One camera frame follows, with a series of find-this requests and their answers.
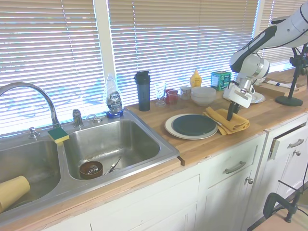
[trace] window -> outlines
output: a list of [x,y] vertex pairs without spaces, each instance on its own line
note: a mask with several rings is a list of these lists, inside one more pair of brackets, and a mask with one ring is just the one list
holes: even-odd
[[[306,0],[265,0],[262,17],[260,22],[259,32],[265,30],[271,25],[274,18],[291,16]],[[262,50],[258,53],[270,63],[270,72],[282,71],[292,68],[289,59],[293,56],[291,48],[279,47],[275,49]]]
[[[133,80],[150,71],[167,88],[202,85],[213,71],[231,71],[230,57],[252,37],[257,0],[109,0],[115,71],[125,104],[138,102]],[[151,99],[155,98],[151,89]]]
[[[60,121],[102,112],[104,75],[92,0],[0,0],[0,86],[44,89]],[[51,124],[44,99],[29,88],[0,97],[0,134]]]

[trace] cutting board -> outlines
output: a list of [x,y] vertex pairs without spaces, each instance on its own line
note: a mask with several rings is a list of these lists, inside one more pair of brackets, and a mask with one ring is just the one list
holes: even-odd
[[[266,78],[266,80],[273,80],[273,81],[280,82],[280,83],[290,83],[290,82],[286,82],[283,80],[272,79],[272,78]],[[307,88],[306,85],[302,85],[298,83],[296,84],[296,86],[297,88],[294,89],[293,95],[303,92]],[[258,84],[258,85],[254,85],[254,88],[256,92],[271,96],[273,98],[276,98],[278,96],[288,96],[290,92],[289,88],[283,88],[283,87],[275,86],[272,84],[267,84],[265,82]]]

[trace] black water bottle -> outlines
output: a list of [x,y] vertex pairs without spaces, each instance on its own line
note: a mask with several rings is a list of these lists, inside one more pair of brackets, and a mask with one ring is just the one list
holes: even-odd
[[150,76],[148,71],[138,71],[134,77],[137,83],[139,111],[150,110]]

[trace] dark green plate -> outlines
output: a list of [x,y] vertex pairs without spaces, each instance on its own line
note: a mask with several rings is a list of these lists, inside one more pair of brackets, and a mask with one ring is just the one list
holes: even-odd
[[172,127],[185,136],[201,136],[213,131],[216,122],[204,115],[183,115],[173,121]]

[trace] yellow dish towel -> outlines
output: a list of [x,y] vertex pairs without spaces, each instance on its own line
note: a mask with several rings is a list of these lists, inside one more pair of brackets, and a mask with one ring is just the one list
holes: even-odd
[[231,121],[228,121],[228,111],[226,109],[218,109],[214,111],[211,107],[208,107],[205,112],[203,112],[203,115],[206,115],[218,122],[217,126],[222,135],[230,135],[235,132],[245,130],[250,125],[247,119],[235,113],[233,113]]

